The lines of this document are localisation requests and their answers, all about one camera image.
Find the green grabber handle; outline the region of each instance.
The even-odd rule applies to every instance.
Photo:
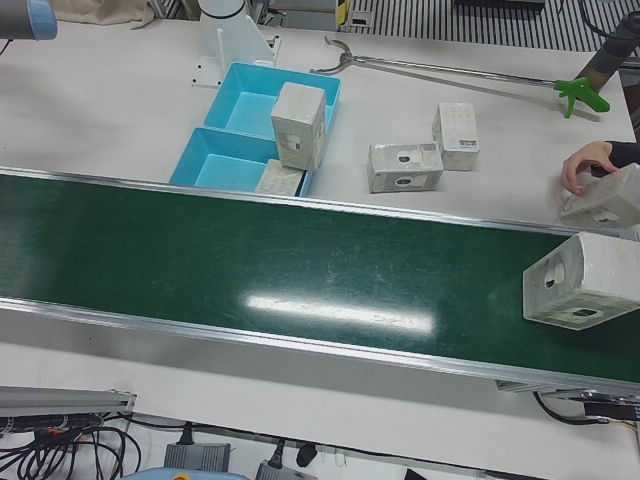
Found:
[[[586,77],[575,80],[556,80],[553,89],[560,92],[560,97],[567,97],[569,101],[564,118],[571,117],[576,98],[589,105],[596,112],[608,112],[611,108],[609,102],[591,89],[589,79]]]

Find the white block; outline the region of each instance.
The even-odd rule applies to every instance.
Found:
[[[442,170],[442,160],[434,142],[369,147],[371,193],[433,190]]]
[[[315,170],[325,143],[326,96],[322,88],[287,82],[271,111],[280,161],[285,167]]]
[[[441,103],[432,125],[445,170],[472,170],[480,153],[476,117],[470,103]]]
[[[572,330],[640,308],[640,242],[580,232],[526,269],[524,317]]]
[[[640,165],[632,163],[570,196],[558,214],[577,227],[627,228],[640,223]]]
[[[302,182],[304,171],[283,167],[278,160],[270,159],[260,177],[256,193],[294,197]]]

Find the conveyor belt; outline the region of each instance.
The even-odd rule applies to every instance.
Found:
[[[627,13],[640,10],[639,0],[587,1],[592,21],[615,30]],[[347,26],[353,33],[407,38],[547,48],[588,52],[603,39],[582,23],[576,0],[547,1],[540,13],[518,9],[456,6],[454,0],[352,0],[351,12],[370,12],[368,27]]]
[[[41,177],[0,175],[0,297],[640,391],[640,313],[522,318],[522,271],[563,236]]]

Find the human hand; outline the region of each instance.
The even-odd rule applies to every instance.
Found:
[[[612,149],[613,145],[609,142],[598,140],[585,145],[571,155],[562,165],[562,173],[560,174],[562,186],[574,195],[582,195],[582,188],[578,185],[578,173],[586,170],[591,165],[598,165],[609,173],[618,170],[618,167],[614,166],[609,160]]]

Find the green conveyor belt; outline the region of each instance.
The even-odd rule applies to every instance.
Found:
[[[640,313],[522,317],[562,243],[500,230],[0,175],[0,296],[640,382]]]

